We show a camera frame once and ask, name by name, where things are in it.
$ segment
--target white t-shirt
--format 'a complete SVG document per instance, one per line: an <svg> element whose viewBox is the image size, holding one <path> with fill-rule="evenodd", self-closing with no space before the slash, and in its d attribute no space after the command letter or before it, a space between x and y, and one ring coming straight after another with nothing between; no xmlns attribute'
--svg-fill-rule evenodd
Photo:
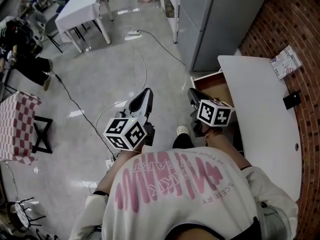
<svg viewBox="0 0 320 240"><path fill-rule="evenodd" d="M266 224L259 211L261 202L278 204L286 238L293 239L297 205L259 168L241 171L228 155L211 147L144 153L120 168L108 198L87 199L88 212L81 215L70 239L83 239L88 226L99 221L104 240L164 240L183 224L204 226L232 239L255 217ZM268 235L267 226L261 227L262 238Z"/></svg>

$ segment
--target black cable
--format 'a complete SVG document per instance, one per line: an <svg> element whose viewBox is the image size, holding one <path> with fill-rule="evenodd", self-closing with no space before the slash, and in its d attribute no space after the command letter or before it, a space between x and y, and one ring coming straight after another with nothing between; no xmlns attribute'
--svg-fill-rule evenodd
<svg viewBox="0 0 320 240"><path fill-rule="evenodd" d="M168 51L159 41L158 41L158 39L156 39L156 37L153 35L153 34L151 34L150 32L148 32L148 31L145 31L145 30L142 30L142 29L138 29L138 31L142 31L142 32L145 32L145 33L148 33L148 34L150 34L153 38L154 38L154 40L156 40L157 41L157 43L159 44L159 45L161 45L161 47L163 48L163 49L165 49L166 50L166 52L168 53L168 54L170 54L172 57L174 57L177 61L179 61L182 65L186 65L186 64L184 64L180 59L178 59L176 56L174 56L170 51Z"/></svg>
<svg viewBox="0 0 320 240"><path fill-rule="evenodd" d="M70 93L68 91L68 89L66 88L66 86L64 85L64 83L62 82L61 78L51 70L51 72L55 75L55 77L58 79L58 81L63 85L64 89L66 90L69 98L71 101L73 101L73 103L79 108L79 110L81 111L82 115L84 116L85 120L87 120L89 122L89 124L93 127L93 129L95 130L96 134L100 137L100 139L102 140L103 144L106 146L106 148L110 151L110 153L112 154L113 160L115 161L116 158L114 156L114 153L112 153L112 151L110 150L110 148L108 147L108 145L105 143L104 139L101 137L101 135L98 133L97 129L95 128L95 126L92 124L92 122L90 122L90 120L86 117L86 115L83 113L83 110L80 108L80 106L78 105L78 103L76 103L70 96Z"/></svg>
<svg viewBox="0 0 320 240"><path fill-rule="evenodd" d="M18 188L17 188L17 183L16 183L16 179L15 179L15 175L14 175L14 172L11 170L11 168L9 167L9 164L6 164L6 167L9 168L9 170L11 171L12 173L12 182L15 186L15 190L16 190L16 201L18 201Z"/></svg>
<svg viewBox="0 0 320 240"><path fill-rule="evenodd" d="M9 93L14 94L12 91L10 91L7 87L5 88Z"/></svg>

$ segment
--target paper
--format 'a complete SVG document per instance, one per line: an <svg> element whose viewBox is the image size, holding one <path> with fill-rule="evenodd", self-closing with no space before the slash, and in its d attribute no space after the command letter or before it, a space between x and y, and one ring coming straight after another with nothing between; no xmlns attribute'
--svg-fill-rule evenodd
<svg viewBox="0 0 320 240"><path fill-rule="evenodd" d="M271 59L270 63L279 80L302 66L291 45L288 45L277 56Z"/></svg>

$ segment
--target refrigerator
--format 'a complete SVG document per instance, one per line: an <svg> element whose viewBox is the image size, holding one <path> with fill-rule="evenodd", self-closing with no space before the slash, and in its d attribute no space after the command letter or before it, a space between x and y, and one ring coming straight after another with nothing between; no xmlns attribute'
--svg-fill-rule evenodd
<svg viewBox="0 0 320 240"><path fill-rule="evenodd" d="M218 71L234 55L264 0L180 0L177 46L187 69Z"/></svg>

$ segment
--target white table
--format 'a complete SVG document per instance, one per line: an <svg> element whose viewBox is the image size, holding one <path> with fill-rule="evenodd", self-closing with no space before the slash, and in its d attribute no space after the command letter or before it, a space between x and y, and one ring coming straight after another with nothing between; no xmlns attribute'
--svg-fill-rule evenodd
<svg viewBox="0 0 320 240"><path fill-rule="evenodd" d="M287 110L283 101L289 94L285 82L278 80L268 58L219 56L218 61L233 100L245 157L296 201L302 177L301 142L295 111Z"/></svg>
<svg viewBox="0 0 320 240"><path fill-rule="evenodd" d="M69 30L88 21L96 20L107 44L111 43L108 33L100 18L100 1L101 0L69 0L55 20L55 24L61 35L62 41L72 42L80 53L83 51L72 38ZM114 18L112 16L108 0L104 0L104 3L110 20L113 21Z"/></svg>

